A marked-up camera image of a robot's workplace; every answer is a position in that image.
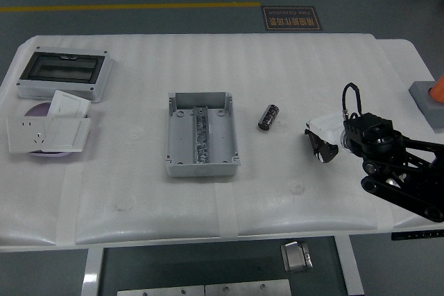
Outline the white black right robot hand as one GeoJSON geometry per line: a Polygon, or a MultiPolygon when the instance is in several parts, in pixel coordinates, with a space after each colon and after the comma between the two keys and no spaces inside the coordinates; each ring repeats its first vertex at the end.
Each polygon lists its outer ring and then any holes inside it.
{"type": "Polygon", "coordinates": [[[343,149],[343,116],[334,112],[311,119],[306,123],[305,134],[309,137],[314,156],[322,163],[332,161],[343,149]]]}

